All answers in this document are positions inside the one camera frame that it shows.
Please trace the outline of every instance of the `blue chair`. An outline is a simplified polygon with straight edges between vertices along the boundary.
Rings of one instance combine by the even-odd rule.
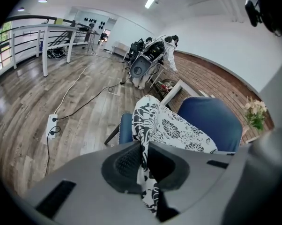
[[[223,101],[213,97],[187,97],[178,115],[212,138],[219,151],[237,151],[242,125]],[[120,125],[104,143],[107,144],[118,132],[119,144],[133,141],[131,113],[122,115]]]

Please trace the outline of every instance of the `black and white patterned fabric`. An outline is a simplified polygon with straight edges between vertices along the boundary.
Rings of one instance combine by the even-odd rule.
[[[217,150],[217,147],[208,135],[151,95],[146,95],[137,102],[132,131],[134,140],[140,141],[142,146],[142,164],[138,170],[137,183],[142,186],[141,197],[145,206],[156,215],[159,185],[147,167],[149,142],[206,153]]]

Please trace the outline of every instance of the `electrical outlet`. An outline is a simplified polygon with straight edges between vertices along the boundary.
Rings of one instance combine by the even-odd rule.
[[[50,130],[51,130],[53,127],[57,126],[57,121],[58,121],[58,120],[56,120],[56,121],[54,122],[54,121],[52,121],[53,118],[58,118],[58,116],[57,116],[56,114],[50,114],[50,115],[48,116],[47,126],[46,126],[46,137],[48,136],[48,138],[50,138],[50,139],[53,139],[53,138],[56,137],[56,134],[54,134],[54,135],[49,134]]]

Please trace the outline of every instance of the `brick wall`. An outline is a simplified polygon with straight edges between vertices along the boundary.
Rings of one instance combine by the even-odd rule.
[[[250,91],[244,83],[226,72],[222,68],[200,58],[175,52],[174,60],[178,73],[163,71],[159,80],[171,79],[177,82],[179,79],[187,83],[195,91],[201,90],[206,94],[214,95],[221,99],[238,117],[242,126],[246,126],[243,106],[246,104],[247,96],[261,100],[255,93]],[[190,96],[182,89],[170,102],[169,106],[177,112],[184,98]],[[272,129],[273,122],[269,114],[264,122],[264,131]],[[260,135],[257,129],[250,129],[242,138],[242,143]]]

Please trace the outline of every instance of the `ceiling light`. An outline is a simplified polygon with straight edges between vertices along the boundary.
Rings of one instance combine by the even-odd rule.
[[[155,0],[148,0],[145,7],[148,9]]]
[[[45,2],[47,2],[47,0],[38,0],[38,2],[45,3]]]

